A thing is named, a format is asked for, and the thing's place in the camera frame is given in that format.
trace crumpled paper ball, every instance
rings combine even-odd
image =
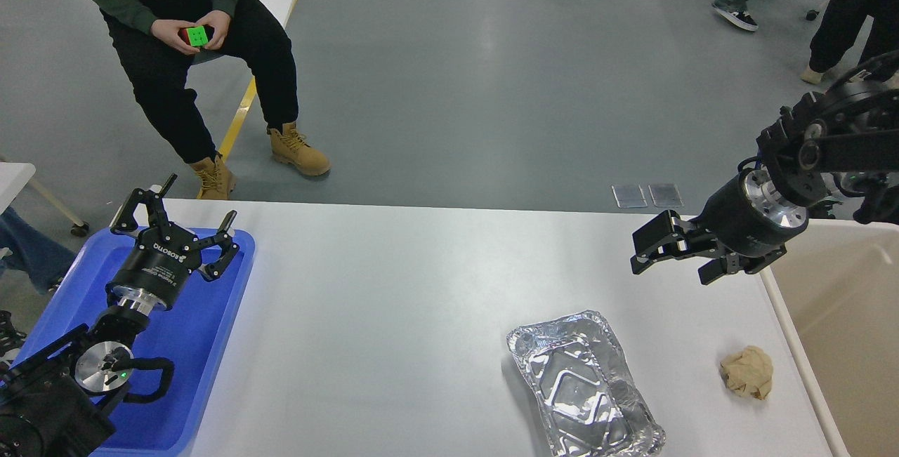
[[[721,361],[721,373],[728,389],[736,395],[765,399],[771,391],[774,365],[761,348],[750,345]]]

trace yellow floor line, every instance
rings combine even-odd
[[[231,153],[231,149],[234,147],[235,141],[237,141],[237,134],[240,133],[241,127],[244,126],[244,120],[247,120],[247,114],[250,112],[250,106],[253,105],[253,101],[256,99],[256,80],[251,79],[250,85],[247,86],[247,92],[244,93],[244,98],[241,99],[240,105],[237,106],[237,112],[234,113],[234,119],[231,121],[231,125],[228,127],[228,132],[225,134],[225,140],[222,140],[221,147],[219,147],[218,152],[222,154],[222,160],[228,160],[228,155]]]

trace tan boot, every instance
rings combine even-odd
[[[237,184],[237,178],[225,167],[222,162],[222,156],[216,155],[215,162],[209,157],[190,164],[193,172],[199,176],[202,188],[199,189],[200,199],[214,199],[216,201],[227,201],[230,198],[234,185]]]
[[[813,71],[812,67],[806,66],[806,70],[799,75],[799,79],[803,82],[810,83],[812,85],[818,85],[821,83],[821,79],[825,77],[825,73],[819,73],[818,71]]]
[[[296,122],[282,125],[284,133],[268,128],[272,138],[272,154],[275,160],[290,164],[306,176],[324,175],[331,169],[331,162],[324,153],[306,143],[306,137],[296,131]]]

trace black pants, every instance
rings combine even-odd
[[[852,48],[868,15],[874,18],[858,63],[887,51],[899,50],[899,0],[831,0],[812,38],[808,66],[822,73],[840,62]],[[884,69],[876,79],[889,79],[895,69]]]
[[[147,0],[158,18],[194,22],[211,11],[211,0]],[[103,13],[112,45],[134,86],[134,98],[155,130],[186,163],[215,157],[212,141],[194,100],[185,89],[193,57],[183,55],[152,35],[143,34]],[[237,0],[228,37],[219,53],[243,58],[256,77],[256,90],[269,127],[296,121],[296,65],[290,40],[259,0]]]

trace caster wheel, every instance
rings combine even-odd
[[[85,237],[87,236],[87,231],[90,229],[91,226],[88,223],[84,223],[83,225],[72,224],[70,232],[72,233],[72,236]]]

